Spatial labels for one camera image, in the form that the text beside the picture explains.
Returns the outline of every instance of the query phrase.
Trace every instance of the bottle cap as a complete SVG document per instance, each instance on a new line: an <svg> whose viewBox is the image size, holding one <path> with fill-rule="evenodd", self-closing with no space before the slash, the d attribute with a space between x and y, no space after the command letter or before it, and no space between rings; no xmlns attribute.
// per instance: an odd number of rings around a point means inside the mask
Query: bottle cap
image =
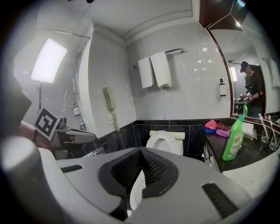
<svg viewBox="0 0 280 224"><path fill-rule="evenodd" d="M245 116L244 116L244 115L240 115L240 116L238 117L238 120L240 120L241 123L243 123L243 121L245 120Z"/></svg>

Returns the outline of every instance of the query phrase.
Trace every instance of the black shirt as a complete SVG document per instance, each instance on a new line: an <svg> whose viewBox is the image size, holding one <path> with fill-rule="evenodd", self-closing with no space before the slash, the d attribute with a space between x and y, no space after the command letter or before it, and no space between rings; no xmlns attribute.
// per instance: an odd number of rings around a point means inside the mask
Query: black shirt
<svg viewBox="0 0 280 224"><path fill-rule="evenodd" d="M249 76L247 75L246 78L246 85L247 92L250 92L252 96L256 94L258 91L264 93L263 90L263 81L259 73L254 72L253 75ZM249 103L249 106L252 107L262 107L263 106L263 95L259 96L258 99L253 100L251 103Z"/></svg>

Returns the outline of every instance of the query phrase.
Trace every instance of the spray bottle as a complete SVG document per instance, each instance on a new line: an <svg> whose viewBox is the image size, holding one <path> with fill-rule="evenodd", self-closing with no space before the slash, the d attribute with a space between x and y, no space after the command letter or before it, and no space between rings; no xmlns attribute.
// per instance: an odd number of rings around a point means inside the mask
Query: spray bottle
<svg viewBox="0 0 280 224"><path fill-rule="evenodd" d="M243 141L242 123L245 120L244 115L239 116L231 128L231 135L227 141L226 148L223 154L223 160L233 160L237 154L238 149Z"/></svg>
<svg viewBox="0 0 280 224"><path fill-rule="evenodd" d="M247 114L248 114L248 108L247 108L247 103L245 103L245 104L243 105L243 115L244 115L245 117L247 117Z"/></svg>

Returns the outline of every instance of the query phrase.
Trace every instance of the toilet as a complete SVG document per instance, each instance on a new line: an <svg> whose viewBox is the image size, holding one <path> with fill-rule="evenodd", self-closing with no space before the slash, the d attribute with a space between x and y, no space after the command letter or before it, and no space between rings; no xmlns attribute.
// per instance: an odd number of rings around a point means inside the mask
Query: toilet
<svg viewBox="0 0 280 224"><path fill-rule="evenodd" d="M183 155L184 138L185 133L150 131L150 138L146 147L174 153L177 155ZM130 193L129 200L132 211L134 211L140 204L142 200L142 190L144 188L146 188L145 176L143 171L141 171Z"/></svg>

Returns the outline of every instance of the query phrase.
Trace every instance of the telephone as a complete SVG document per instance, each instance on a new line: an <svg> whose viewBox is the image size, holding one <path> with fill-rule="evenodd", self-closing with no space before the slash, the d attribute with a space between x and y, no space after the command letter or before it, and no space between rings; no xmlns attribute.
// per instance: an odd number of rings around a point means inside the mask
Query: telephone
<svg viewBox="0 0 280 224"><path fill-rule="evenodd" d="M109 87L105 87L103 89L103 93L106 99L106 103L107 103L107 107L108 110L112 112L114 120L115 120L115 127L117 129L117 131L119 131L119 125L118 125L118 120L117 120L117 114L116 114L116 100L113 94L113 91L111 90L111 88Z"/></svg>

